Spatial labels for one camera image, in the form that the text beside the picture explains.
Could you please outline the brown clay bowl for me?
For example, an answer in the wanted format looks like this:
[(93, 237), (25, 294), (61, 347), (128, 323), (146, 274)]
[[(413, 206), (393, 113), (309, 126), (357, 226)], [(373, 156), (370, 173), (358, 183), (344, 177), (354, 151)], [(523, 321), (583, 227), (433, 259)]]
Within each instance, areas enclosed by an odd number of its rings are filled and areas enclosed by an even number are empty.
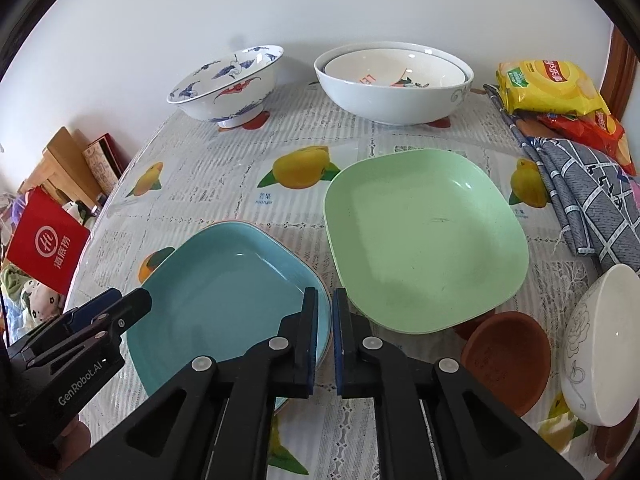
[(610, 464), (623, 452), (628, 443), (634, 425), (636, 424), (639, 411), (639, 403), (629, 414), (617, 425), (612, 427), (599, 427), (594, 437), (594, 445), (599, 460), (603, 463)]
[(491, 315), (466, 342), (461, 364), (496, 399), (522, 417), (540, 399), (551, 370), (546, 332), (531, 316)]

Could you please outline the blue square plate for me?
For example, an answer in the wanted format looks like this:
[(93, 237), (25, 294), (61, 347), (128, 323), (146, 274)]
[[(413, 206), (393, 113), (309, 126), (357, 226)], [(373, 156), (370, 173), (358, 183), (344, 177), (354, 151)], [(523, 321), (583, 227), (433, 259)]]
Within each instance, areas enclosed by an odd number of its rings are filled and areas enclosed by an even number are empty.
[(318, 274), (275, 238), (246, 222), (224, 221), (193, 235), (143, 282), (152, 309), (127, 332), (134, 368), (152, 394), (197, 356), (242, 356), (277, 335), (317, 289), (316, 357), (328, 350), (330, 298)]

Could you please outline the white floral bowl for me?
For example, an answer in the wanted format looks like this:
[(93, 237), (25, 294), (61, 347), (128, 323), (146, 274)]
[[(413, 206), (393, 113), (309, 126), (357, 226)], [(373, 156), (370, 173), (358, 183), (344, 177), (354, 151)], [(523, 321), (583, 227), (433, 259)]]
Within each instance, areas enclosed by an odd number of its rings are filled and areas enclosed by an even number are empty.
[(580, 298), (565, 326), (561, 388), (587, 424), (613, 427), (639, 400), (639, 277), (616, 264)]

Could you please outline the green square plate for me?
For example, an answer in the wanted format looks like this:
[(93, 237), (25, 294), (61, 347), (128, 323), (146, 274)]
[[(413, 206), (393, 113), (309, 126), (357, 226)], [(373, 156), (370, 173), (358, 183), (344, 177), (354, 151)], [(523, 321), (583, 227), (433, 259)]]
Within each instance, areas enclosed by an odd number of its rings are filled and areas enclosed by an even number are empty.
[(424, 148), (355, 162), (330, 183), (323, 214), (349, 300), (396, 333), (477, 318), (526, 278), (521, 223), (486, 172), (457, 153)]

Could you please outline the red paper bag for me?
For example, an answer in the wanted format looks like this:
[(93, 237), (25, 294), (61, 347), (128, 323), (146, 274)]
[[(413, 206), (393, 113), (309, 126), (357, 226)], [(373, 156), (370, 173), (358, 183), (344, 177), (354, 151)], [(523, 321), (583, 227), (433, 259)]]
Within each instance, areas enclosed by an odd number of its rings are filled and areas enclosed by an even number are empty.
[(6, 258), (39, 283), (66, 296), (90, 231), (41, 188), (27, 204)]

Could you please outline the wooden chair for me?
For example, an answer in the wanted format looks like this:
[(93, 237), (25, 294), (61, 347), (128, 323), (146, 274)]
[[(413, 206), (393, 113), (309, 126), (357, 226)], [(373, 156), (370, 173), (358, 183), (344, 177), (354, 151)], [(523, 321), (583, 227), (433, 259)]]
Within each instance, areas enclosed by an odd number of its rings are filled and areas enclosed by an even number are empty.
[(70, 132), (62, 127), (42, 151), (42, 157), (18, 192), (42, 188), (60, 205), (80, 200), (89, 208), (98, 204), (102, 188)]

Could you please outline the patterned red box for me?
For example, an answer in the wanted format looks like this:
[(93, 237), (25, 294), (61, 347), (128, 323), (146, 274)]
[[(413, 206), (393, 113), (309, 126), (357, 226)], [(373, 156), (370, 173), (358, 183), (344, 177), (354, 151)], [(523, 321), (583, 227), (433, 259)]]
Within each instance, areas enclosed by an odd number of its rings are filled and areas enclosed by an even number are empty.
[(127, 166), (112, 136), (102, 134), (82, 150), (82, 156), (103, 194), (110, 196)]

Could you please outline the fruit print tablecloth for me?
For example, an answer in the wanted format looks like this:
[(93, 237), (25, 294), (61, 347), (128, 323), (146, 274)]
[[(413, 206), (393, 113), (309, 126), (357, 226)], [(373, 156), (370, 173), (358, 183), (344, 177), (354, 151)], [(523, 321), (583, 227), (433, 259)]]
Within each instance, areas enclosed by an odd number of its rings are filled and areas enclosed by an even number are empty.
[[(237, 128), (229, 132), (197, 122), (175, 112), (126, 169), (118, 187), (107, 200), (92, 231), (73, 278), (71, 307), (79, 306), (109, 287), (129, 292), (146, 280), (143, 259), (157, 250), (179, 248), (196, 232), (222, 220), (242, 220), (263, 229), (322, 278), (327, 288), (338, 284), (331, 262), (322, 200), (328, 184), (292, 191), (280, 184), (258, 188), (272, 163), (281, 155), (309, 145), (326, 145), (331, 160), (343, 168), (374, 156), (420, 148), (442, 148), (475, 162), (508, 198), (511, 176), (528, 155), (542, 149), (551, 153), (576, 148), (575, 155), (553, 155), (578, 163), (593, 177), (603, 170), (620, 173), (614, 192), (638, 190), (614, 158), (595, 148), (554, 133), (540, 133), (525, 123), (524, 112), (506, 116), (497, 93), (472, 92), (462, 109), (452, 115), (450, 126), (385, 127), (365, 119), (347, 117), (330, 102), (319, 84), (282, 87), (268, 100), (270, 117), (256, 130)], [(159, 191), (129, 196), (134, 184), (162, 162)], [(561, 454), (585, 479), (614, 479), (631, 474), (631, 459), (639, 460), (639, 415), (631, 437), (611, 463), (604, 451), (597, 454), (597, 436), (604, 430), (585, 425), (561, 400), (561, 336), (575, 304), (596, 280), (598, 259), (575, 256), (582, 247), (577, 228), (558, 220), (553, 205), (544, 208), (523, 202), (513, 206), (529, 246), (529, 271), (521, 290), (498, 311), (518, 310), (533, 315), (550, 337), (552, 371), (541, 400), (524, 419), (535, 430), (550, 430), (555, 439), (574, 429), (570, 440), (559, 440)], [(134, 369), (128, 347), (122, 347), (126, 364), (98, 393), (79, 417), (90, 429), (92, 443), (115, 428), (148, 394)], [(373, 401), (342, 401), (330, 378), (333, 358), (320, 367), (314, 400), (286, 401), (279, 408), (279, 437), (308, 474), (269, 466), (268, 479), (378, 479), (378, 451), (374, 444)], [(639, 479), (639, 473), (625, 478)]]

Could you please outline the blue crane patterned bowl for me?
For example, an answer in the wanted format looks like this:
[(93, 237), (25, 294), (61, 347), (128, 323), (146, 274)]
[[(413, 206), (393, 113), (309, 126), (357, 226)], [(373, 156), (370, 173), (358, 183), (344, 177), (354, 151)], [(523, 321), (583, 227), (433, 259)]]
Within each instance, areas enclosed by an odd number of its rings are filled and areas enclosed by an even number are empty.
[(283, 55), (282, 47), (266, 44), (217, 58), (178, 82), (166, 102), (200, 122), (227, 129), (243, 125), (264, 110)]

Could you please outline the grey checked cloth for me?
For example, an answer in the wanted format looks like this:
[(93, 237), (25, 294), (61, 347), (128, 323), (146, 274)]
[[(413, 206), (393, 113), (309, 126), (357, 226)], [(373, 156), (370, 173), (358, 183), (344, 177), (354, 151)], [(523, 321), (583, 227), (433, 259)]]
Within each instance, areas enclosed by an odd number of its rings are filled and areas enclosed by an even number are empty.
[(498, 89), (485, 84), (489, 99), (524, 154), (540, 172), (561, 234), (576, 256), (639, 270), (639, 206), (636, 182), (614, 159), (563, 138), (526, 136), (506, 111)]

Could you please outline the red chips bag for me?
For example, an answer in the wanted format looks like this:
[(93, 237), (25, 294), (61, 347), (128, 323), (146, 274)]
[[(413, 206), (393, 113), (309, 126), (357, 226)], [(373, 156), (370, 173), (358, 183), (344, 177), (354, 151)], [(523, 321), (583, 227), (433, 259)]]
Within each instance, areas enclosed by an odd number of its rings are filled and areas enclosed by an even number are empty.
[(582, 115), (538, 114), (537, 119), (564, 138), (595, 148), (614, 158), (623, 170), (635, 176), (626, 132), (622, 124), (604, 110)]

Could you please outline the large white bowl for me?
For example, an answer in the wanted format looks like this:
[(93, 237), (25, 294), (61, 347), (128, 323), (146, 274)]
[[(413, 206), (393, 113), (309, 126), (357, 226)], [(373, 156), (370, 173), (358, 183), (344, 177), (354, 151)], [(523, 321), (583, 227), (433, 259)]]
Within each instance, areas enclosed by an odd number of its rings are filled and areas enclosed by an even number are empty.
[[(336, 79), (324, 72), (326, 64), (342, 54), (376, 48), (431, 51), (457, 64), (464, 71), (466, 81), (447, 88), (382, 87)], [(370, 41), (337, 47), (316, 58), (314, 71), (322, 89), (337, 106), (350, 114), (389, 126), (428, 124), (451, 115), (464, 102), (474, 80), (471, 66), (461, 58), (433, 47), (400, 41)]]

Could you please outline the yellow chips bag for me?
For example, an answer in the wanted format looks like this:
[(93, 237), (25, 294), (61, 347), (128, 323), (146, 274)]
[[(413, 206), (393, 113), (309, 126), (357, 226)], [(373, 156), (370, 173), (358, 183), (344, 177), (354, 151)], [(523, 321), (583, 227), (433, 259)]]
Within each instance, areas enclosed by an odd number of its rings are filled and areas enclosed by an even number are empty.
[(591, 78), (572, 62), (503, 62), (496, 76), (500, 99), (509, 114), (517, 110), (574, 116), (610, 112)]

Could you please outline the white lemon print bowl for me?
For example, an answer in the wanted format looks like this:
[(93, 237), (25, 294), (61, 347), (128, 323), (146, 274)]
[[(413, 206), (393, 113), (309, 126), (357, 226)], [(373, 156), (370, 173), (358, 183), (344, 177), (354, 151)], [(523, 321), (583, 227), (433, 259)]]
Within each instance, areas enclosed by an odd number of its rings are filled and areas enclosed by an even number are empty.
[(447, 88), (466, 81), (464, 71), (433, 52), (376, 48), (334, 58), (324, 72), (336, 79), (398, 88)]

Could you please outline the brown wooden door frame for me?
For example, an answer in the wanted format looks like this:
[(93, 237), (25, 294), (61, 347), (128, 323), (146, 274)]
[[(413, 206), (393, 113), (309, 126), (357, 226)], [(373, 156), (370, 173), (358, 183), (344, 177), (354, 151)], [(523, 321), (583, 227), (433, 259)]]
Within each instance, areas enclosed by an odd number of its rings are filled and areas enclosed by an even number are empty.
[(637, 73), (638, 58), (620, 30), (613, 26), (608, 62), (600, 88), (611, 114), (622, 120)]

